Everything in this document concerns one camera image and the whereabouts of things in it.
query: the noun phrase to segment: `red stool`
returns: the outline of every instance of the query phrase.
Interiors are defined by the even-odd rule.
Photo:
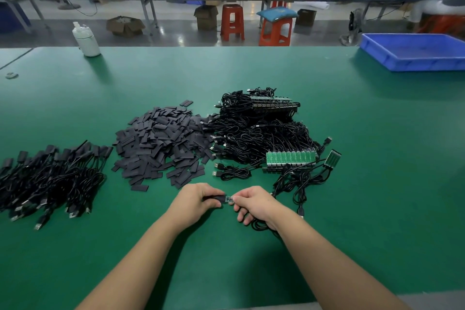
[[[277,6],[283,6],[285,8],[287,8],[287,1],[284,1],[284,0],[273,0],[271,2],[271,8],[275,8]]]
[[[418,33],[444,33],[457,35],[463,30],[465,16],[460,15],[433,15]]]
[[[265,25],[267,22],[269,21],[263,19],[259,46],[289,47],[289,45],[291,44],[292,18],[288,17],[271,23],[271,33],[264,34]],[[289,25],[289,34],[287,37],[281,34],[281,27],[286,24]]]
[[[234,14],[234,22],[231,22],[231,14]],[[225,41],[229,41],[229,35],[240,34],[242,40],[244,37],[244,12],[242,6],[237,4],[223,5],[223,13],[221,15],[221,32]]]

